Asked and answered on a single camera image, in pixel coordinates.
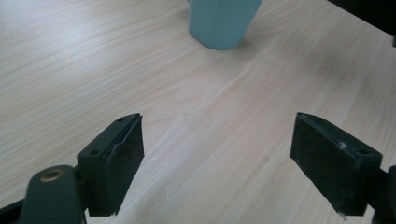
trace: light blue cup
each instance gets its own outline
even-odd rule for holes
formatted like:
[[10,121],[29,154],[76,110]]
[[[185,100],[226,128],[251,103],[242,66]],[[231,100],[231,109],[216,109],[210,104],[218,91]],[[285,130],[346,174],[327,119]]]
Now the light blue cup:
[[190,0],[190,34],[210,49],[233,49],[262,0]]

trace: screw hole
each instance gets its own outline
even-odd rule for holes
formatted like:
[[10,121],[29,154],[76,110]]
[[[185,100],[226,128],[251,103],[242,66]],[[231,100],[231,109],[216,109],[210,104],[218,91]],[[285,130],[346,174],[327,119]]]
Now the screw hole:
[[358,153],[361,154],[361,155],[368,155],[368,154],[370,154],[367,150],[364,150],[364,149],[358,150]]
[[45,174],[43,174],[41,176],[40,180],[42,182],[50,182],[50,181],[58,179],[62,175],[64,175],[64,171],[61,169],[50,170],[50,171],[46,172]]
[[91,152],[90,152],[90,155],[91,156],[95,156],[95,155],[97,155],[97,154],[99,154],[99,150],[92,150]]

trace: table surface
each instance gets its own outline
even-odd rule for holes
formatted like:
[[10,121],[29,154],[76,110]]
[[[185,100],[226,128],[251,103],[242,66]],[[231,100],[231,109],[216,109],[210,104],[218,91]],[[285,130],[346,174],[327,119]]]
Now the table surface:
[[[290,159],[297,112],[396,163],[396,48],[324,0],[266,0],[236,49],[189,35],[185,0],[0,2],[0,206],[143,115],[120,213],[89,223],[345,223]],[[347,223],[370,223],[373,209]]]

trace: wood grain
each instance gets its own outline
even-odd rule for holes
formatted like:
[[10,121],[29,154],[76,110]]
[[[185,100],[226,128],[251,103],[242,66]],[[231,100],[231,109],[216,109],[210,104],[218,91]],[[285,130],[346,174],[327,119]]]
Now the wood grain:
[[294,117],[396,164],[390,36],[326,1],[268,0],[238,48],[216,51],[189,35],[188,7],[0,2],[0,206],[139,112],[146,157],[120,213],[89,223],[345,223],[289,158]]

